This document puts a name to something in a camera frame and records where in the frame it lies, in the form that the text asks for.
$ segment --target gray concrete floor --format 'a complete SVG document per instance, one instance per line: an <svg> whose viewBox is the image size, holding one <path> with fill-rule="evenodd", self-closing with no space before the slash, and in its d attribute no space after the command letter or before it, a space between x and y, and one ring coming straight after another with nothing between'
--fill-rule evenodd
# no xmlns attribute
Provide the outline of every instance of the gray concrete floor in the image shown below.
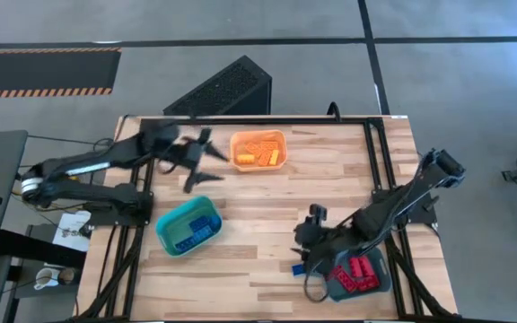
<svg viewBox="0 0 517 323"><path fill-rule="evenodd" d="M517 36L516 0L367 1L375 37ZM364 35L356 1L0 0L0 42ZM446 148L468 169L436 207L460 313L517 320L517 43L379 45L392 114L408 114L421 151ZM246 54L273 75L275 114L376 114L364 45L125 48L113 94L0 99L0 130L94 141L117 117L159 114ZM89 147L30 139L23 163ZM52 214L54 220L58 214ZM45 220L12 201L4 227ZM68 317L73 295L22 301L17 322Z"/></svg>

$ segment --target table leg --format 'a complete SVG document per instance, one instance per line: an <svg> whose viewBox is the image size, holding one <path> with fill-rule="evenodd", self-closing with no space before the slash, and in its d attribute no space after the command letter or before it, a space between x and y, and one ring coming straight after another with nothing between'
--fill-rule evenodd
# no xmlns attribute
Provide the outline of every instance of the table leg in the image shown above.
<svg viewBox="0 0 517 323"><path fill-rule="evenodd" d="M19 233L0 230L0 255L83 269L86 253L26 237Z"/></svg>

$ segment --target orange bin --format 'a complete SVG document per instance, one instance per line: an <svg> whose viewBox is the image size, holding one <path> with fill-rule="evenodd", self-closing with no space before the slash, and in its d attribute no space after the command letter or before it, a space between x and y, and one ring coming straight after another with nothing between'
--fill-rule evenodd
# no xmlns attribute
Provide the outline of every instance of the orange bin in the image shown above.
<svg viewBox="0 0 517 323"><path fill-rule="evenodd" d="M240 131L231 137L231 164L237 170L279 170L285 162L286 139L280 130Z"/></svg>

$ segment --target orange and black hazard tape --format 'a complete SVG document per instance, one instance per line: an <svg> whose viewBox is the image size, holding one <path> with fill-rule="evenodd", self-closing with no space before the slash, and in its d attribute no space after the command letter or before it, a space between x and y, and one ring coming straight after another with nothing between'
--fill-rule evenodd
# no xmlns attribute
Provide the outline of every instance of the orange and black hazard tape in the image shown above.
<svg viewBox="0 0 517 323"><path fill-rule="evenodd" d="M77 95L107 95L111 88L39 89L39 90L0 90L0 98L38 98Z"/></svg>
<svg viewBox="0 0 517 323"><path fill-rule="evenodd" d="M39 48L39 49L0 49L0 54L47 54L47 53L89 53L121 52L121 48Z"/></svg>

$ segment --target wooden tabletop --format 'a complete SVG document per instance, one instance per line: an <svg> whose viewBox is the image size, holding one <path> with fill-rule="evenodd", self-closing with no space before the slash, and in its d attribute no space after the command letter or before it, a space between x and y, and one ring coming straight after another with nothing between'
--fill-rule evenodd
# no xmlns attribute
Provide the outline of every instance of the wooden tabletop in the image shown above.
<svg viewBox="0 0 517 323"><path fill-rule="evenodd" d="M384 117L397 182L411 180L418 157L407 118ZM127 119L120 139L134 135L139 118ZM227 163L204 157L201 170L224 176L203 183L191 195L182 192L185 170L154 173L152 223L145 228L131 319L394 319L392 291L342 302L314 304L302 291L303 277L293 277L300 263L290 248L293 228L312 203L329 210L325 225L336 225L366 205L373 189L363 127L359 125L215 126L211 139L228 154L236 131L279 129L286 136L288 159L281 170L239 173ZM196 136L200 126L182 126ZM373 136L381 162L378 136ZM382 169L381 178L386 184ZM129 170L108 170L105 185L128 182ZM210 197L223 216L223 230L205 246L183 258L170 258L154 232L157 219L194 196ZM456 311L438 238L424 225L407 226L418 276L447 310ZM81 310L88 308L97 283L110 228L93 232L78 293ZM112 242L105 284L111 274L118 232ZM410 296L404 275L407 311ZM115 313L121 313L127 278L121 280Z"/></svg>

